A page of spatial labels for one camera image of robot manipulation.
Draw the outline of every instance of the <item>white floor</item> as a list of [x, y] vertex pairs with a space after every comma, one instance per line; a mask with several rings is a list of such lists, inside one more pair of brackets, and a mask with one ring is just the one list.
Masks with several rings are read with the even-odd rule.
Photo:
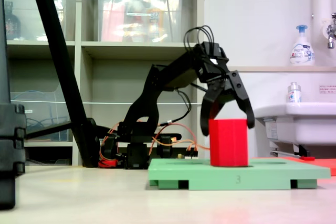
[[153, 190], [145, 170], [27, 167], [1, 224], [335, 224], [336, 177], [318, 189]]

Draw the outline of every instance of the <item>soap bottle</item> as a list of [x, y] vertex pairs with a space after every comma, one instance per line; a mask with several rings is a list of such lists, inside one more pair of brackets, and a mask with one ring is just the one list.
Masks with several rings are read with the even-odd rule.
[[311, 47], [311, 44], [308, 42], [305, 29], [308, 26], [300, 25], [296, 29], [299, 30], [299, 38], [294, 44], [292, 54], [289, 58], [289, 61], [292, 65], [296, 66], [313, 66], [315, 65], [315, 54], [314, 50]]

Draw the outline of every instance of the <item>white pipe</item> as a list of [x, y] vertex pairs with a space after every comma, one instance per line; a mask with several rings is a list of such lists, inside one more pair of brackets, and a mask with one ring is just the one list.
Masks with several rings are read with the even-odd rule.
[[312, 0], [313, 7], [313, 25], [312, 25], [312, 47], [315, 51], [317, 65], [325, 66], [328, 57], [333, 53], [328, 49], [328, 40], [322, 33], [322, 28], [325, 27], [325, 22], [331, 20], [332, 0]]

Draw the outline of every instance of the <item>shelf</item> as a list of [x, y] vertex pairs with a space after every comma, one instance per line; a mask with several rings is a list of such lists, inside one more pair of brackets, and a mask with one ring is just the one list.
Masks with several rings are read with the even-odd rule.
[[336, 67], [321, 66], [229, 66], [229, 70], [238, 70], [239, 72], [336, 72]]
[[[129, 143], [119, 143], [118, 147], [119, 148], [126, 148]], [[150, 148], [152, 146], [152, 143], [146, 143], [147, 147]], [[181, 143], [181, 144], [176, 144], [173, 146], [173, 148], [187, 148], [190, 145], [190, 143]]]
[[[75, 58], [75, 42], [66, 42], [70, 58]], [[47, 41], [34, 40], [8, 40], [9, 59], [51, 59], [50, 49]]]
[[25, 142], [25, 147], [72, 147], [73, 142]]
[[82, 42], [93, 59], [101, 60], [175, 60], [183, 53], [183, 43]]

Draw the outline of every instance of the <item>green base plate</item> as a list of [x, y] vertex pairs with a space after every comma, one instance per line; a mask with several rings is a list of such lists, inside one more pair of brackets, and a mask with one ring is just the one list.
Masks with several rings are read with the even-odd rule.
[[317, 188], [330, 169], [283, 158], [256, 158], [248, 167], [210, 165], [208, 159], [152, 159], [150, 186], [189, 190], [281, 190]]

